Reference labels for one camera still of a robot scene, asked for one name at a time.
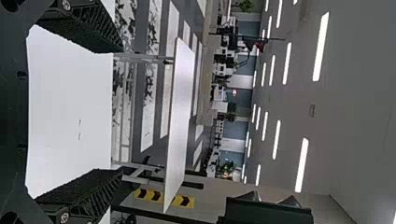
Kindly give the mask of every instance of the white panel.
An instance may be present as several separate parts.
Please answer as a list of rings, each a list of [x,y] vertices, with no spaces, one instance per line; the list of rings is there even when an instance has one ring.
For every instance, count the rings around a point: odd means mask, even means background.
[[[220,150],[245,153],[245,140],[222,138]]]
[[[204,125],[197,125],[195,129],[195,141],[201,136],[202,132],[204,131]]]
[[[199,8],[201,9],[202,14],[203,14],[204,16],[205,16],[205,12],[206,12],[206,1],[207,1],[207,0],[198,0]]]
[[[201,81],[201,67],[202,67],[202,43],[199,42],[198,45],[198,62],[197,62],[197,72],[195,75],[195,93],[194,93],[194,110],[193,115],[197,114],[198,109],[198,93],[200,88],[200,81]]]
[[[192,94],[186,94],[186,92],[192,92],[194,61],[194,52],[178,38],[166,161],[164,212],[168,209],[184,181],[192,101]]]
[[[195,167],[195,172],[199,172],[201,170],[201,162],[198,161],[197,166]]]
[[[178,35],[178,18],[179,13],[175,5],[170,2],[168,37],[166,42],[166,56],[172,57],[175,54],[175,41]],[[173,65],[165,66],[165,75],[163,79],[163,112],[161,118],[161,138],[168,134],[169,129],[169,112],[171,106]]]
[[[192,165],[195,165],[195,163],[198,161],[199,157],[201,156],[201,153],[202,153],[202,142],[203,142],[203,140],[201,140],[201,142],[199,143],[198,147],[194,151]]]
[[[192,51],[194,51],[194,53],[197,51],[197,47],[198,47],[198,37],[196,34],[192,33]]]
[[[30,29],[27,53],[26,186],[35,198],[92,168],[110,168],[113,56],[94,54],[38,26]]]
[[[187,44],[187,46],[190,45],[190,31],[191,31],[191,28],[190,28],[189,24],[186,21],[184,21],[183,41],[184,41],[184,43]]]

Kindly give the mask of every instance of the gray floor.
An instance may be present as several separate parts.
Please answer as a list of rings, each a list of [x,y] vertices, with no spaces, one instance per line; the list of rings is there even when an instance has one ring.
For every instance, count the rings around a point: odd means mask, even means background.
[[[129,32],[130,36],[134,37],[132,40],[132,48],[134,51],[146,52],[148,46],[148,26],[149,26],[149,2],[148,0],[117,0],[116,5],[121,6],[127,3],[137,3],[137,8],[134,14],[134,18],[124,18],[128,23],[129,27],[125,27],[126,32]],[[163,0],[162,15],[161,15],[161,31],[160,31],[160,46],[159,54],[164,55],[166,52],[167,45],[167,31],[168,31],[168,16],[170,1],[173,2],[177,8],[179,14],[179,30],[178,36],[183,36],[183,24],[186,21],[191,27],[190,34],[190,47],[192,45],[192,32],[197,35],[198,42],[202,42],[202,33],[204,25],[204,17],[201,9],[198,6],[196,0]],[[143,126],[143,107],[144,107],[144,95],[147,91],[147,78],[145,76],[146,67],[143,64],[139,64],[137,67],[137,79],[136,79],[136,90],[135,90],[135,103],[134,103],[134,126],[133,126],[133,146],[131,161],[141,162],[146,156],[151,156],[149,163],[156,165],[164,165],[166,147],[168,142],[168,136],[161,138],[161,123],[162,123],[162,110],[163,110],[163,80],[164,80],[164,66],[159,65],[157,75],[157,87],[156,87],[156,100],[155,100],[155,115],[154,115],[154,130],[153,130],[153,144],[148,149],[141,152],[141,135]],[[203,140],[203,151],[202,155],[205,155],[209,144],[207,143],[208,137],[204,132],[202,136],[195,139],[196,131],[196,116],[191,117],[190,129],[189,129],[189,142],[188,142],[188,153],[187,153],[187,169],[195,169],[195,165],[192,162],[192,157],[195,149]]]

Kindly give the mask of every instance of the yellow and black warning stripe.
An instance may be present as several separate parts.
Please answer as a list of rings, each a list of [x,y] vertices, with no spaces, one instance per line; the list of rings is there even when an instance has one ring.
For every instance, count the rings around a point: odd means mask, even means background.
[[[148,202],[163,203],[163,193],[152,189],[137,189],[134,191],[134,197],[139,200]],[[173,206],[193,209],[195,199],[193,197],[176,195],[172,201]]]

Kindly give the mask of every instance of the white board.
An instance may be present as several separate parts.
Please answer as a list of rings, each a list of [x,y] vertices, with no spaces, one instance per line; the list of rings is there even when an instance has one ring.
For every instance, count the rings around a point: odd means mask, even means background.
[[[177,194],[181,183],[184,181],[191,117],[194,62],[194,52],[183,40],[178,38],[174,64],[174,88],[172,92],[169,143],[165,168],[164,213]]]

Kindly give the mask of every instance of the ceiling light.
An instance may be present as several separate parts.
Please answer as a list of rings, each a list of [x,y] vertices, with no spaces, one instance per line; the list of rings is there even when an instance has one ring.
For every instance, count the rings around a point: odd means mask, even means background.
[[[270,86],[272,86],[272,83],[273,83],[273,80],[274,80],[275,60],[276,60],[276,56],[273,55],[273,59],[272,59],[272,62],[271,62],[271,72],[270,72],[270,83],[269,83]]]
[[[283,7],[283,0],[279,0],[279,7],[277,9],[276,28],[279,28],[280,26],[280,19],[282,17],[282,7]]]
[[[267,0],[265,3],[265,11],[268,11],[269,6],[270,6],[270,0]]]
[[[299,162],[299,165],[298,165],[296,187],[294,189],[294,191],[296,191],[297,193],[301,193],[301,189],[303,188],[304,171],[305,171],[305,163],[306,163],[306,154],[308,153],[308,147],[309,147],[309,140],[304,138],[303,139],[303,143],[301,145],[300,162]]]
[[[254,123],[254,116],[256,116],[256,104],[253,106],[253,114],[251,116],[251,123]]]
[[[254,76],[253,76],[253,88],[256,87],[256,76],[257,76],[257,71],[254,71]]]
[[[268,20],[267,38],[271,38],[271,27],[272,27],[272,16],[270,16],[270,19]]]
[[[264,87],[264,81],[265,81],[265,72],[267,71],[267,63],[264,63],[262,66],[262,87]]]
[[[265,112],[264,124],[262,125],[262,141],[265,140],[265,134],[267,132],[267,121],[268,121],[268,112]]]
[[[319,38],[318,38],[318,47],[317,47],[317,56],[315,58],[315,68],[314,75],[312,76],[313,81],[319,81],[320,79],[320,71],[323,62],[323,53],[324,46],[326,44],[326,35],[327,35],[327,27],[329,24],[329,16],[330,12],[324,14],[320,21],[320,29],[319,29]]]
[[[276,160],[277,153],[277,144],[279,142],[279,133],[280,133],[280,120],[276,123],[276,132],[275,132],[275,141],[274,141],[274,151],[273,151],[273,160]]]
[[[291,54],[291,42],[288,44],[288,49],[286,52],[285,71],[283,73],[283,85],[286,85],[286,83],[288,83],[290,54]]]
[[[259,186],[260,183],[260,172],[262,171],[262,166],[257,166],[257,173],[256,173],[256,186]]]
[[[257,111],[257,121],[256,121],[256,131],[259,130],[259,125],[260,125],[260,113],[262,112],[262,108],[259,107],[259,111]]]
[[[251,148],[251,138],[248,140],[248,147],[247,147],[247,157],[250,157],[250,148]]]

